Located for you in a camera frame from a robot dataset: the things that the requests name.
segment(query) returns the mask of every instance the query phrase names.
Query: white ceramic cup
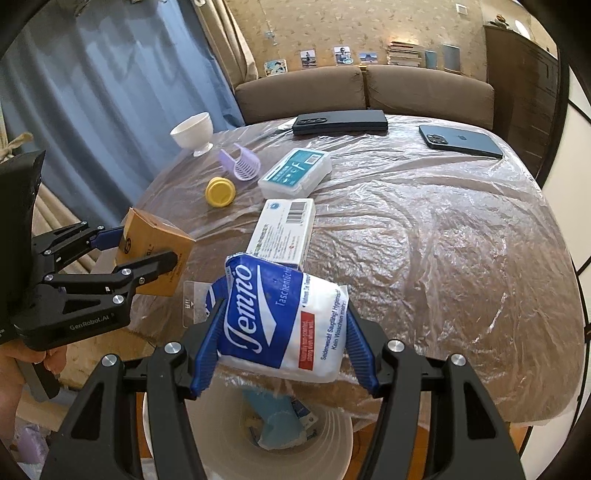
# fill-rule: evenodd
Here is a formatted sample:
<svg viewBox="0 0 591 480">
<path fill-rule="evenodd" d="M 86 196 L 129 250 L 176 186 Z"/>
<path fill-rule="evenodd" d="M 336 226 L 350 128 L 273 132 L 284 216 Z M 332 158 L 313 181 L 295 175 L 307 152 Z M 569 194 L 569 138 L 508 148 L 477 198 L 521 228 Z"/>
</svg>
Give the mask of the white ceramic cup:
<svg viewBox="0 0 591 480">
<path fill-rule="evenodd" d="M 209 113 L 203 112 L 187 118 L 170 131 L 170 136 L 181 148 L 193 150 L 193 156 L 207 153 L 213 147 L 213 124 Z"/>
</svg>

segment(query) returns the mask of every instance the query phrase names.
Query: sofa cushion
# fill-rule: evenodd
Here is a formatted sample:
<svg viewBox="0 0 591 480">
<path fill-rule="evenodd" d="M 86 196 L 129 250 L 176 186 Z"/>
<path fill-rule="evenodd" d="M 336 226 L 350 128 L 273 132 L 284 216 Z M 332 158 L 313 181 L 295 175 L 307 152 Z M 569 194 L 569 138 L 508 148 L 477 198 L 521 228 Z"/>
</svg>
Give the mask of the sofa cushion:
<svg viewBox="0 0 591 480">
<path fill-rule="evenodd" d="M 440 70 L 368 65 L 369 106 L 397 115 L 452 120 L 492 129 L 495 91 L 488 83 Z"/>
<path fill-rule="evenodd" d="M 301 113 L 365 110 L 358 67 L 320 67 L 239 85 L 236 101 L 247 125 Z"/>
</svg>

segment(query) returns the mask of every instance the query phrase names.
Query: photo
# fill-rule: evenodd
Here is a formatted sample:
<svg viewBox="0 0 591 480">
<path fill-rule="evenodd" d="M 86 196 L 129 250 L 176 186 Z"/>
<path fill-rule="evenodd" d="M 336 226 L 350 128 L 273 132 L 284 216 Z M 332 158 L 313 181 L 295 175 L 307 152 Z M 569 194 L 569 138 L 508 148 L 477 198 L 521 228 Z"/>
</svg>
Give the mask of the photo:
<svg viewBox="0 0 591 480">
<path fill-rule="evenodd" d="M 285 60 L 271 60 L 265 62 L 265 75 L 271 77 L 287 72 L 287 63 Z"/>
<path fill-rule="evenodd" d="M 349 47 L 335 47 L 333 50 L 337 65 L 351 65 L 353 63 L 351 49 Z"/>
<path fill-rule="evenodd" d="M 363 51 L 359 54 L 359 61 L 362 65 L 367 65 L 368 63 L 377 63 L 378 54 L 374 51 Z"/>
<path fill-rule="evenodd" d="M 312 69 L 316 67 L 316 50 L 300 51 L 301 67 L 303 69 Z"/>
</svg>

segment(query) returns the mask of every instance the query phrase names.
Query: teal label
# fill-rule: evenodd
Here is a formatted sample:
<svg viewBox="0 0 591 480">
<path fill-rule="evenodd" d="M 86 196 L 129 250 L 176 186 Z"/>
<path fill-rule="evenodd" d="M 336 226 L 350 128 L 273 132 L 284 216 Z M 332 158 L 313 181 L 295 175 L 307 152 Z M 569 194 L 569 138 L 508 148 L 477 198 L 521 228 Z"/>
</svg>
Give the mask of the teal label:
<svg viewBox="0 0 591 480">
<path fill-rule="evenodd" d="M 321 158 L 322 154 L 298 150 L 291 157 L 284 160 L 284 164 L 272 174 L 268 181 L 286 187 L 293 187 L 306 176 Z"/>
</svg>

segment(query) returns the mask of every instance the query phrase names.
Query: barcode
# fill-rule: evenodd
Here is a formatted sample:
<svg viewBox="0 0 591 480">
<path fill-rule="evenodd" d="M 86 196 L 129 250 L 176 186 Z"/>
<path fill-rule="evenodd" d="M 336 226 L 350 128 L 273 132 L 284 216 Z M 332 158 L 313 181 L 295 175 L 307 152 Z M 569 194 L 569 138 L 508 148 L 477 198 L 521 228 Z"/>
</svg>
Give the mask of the barcode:
<svg viewBox="0 0 591 480">
<path fill-rule="evenodd" d="M 305 202 L 291 202 L 290 211 L 287 213 L 286 223 L 301 223 L 306 211 Z"/>
<path fill-rule="evenodd" d="M 306 160 L 304 163 L 314 165 L 316 163 L 316 161 L 321 157 L 322 157 L 322 155 L 312 154 L 312 155 L 310 155 L 310 158 L 308 158 L 308 160 Z"/>
</svg>

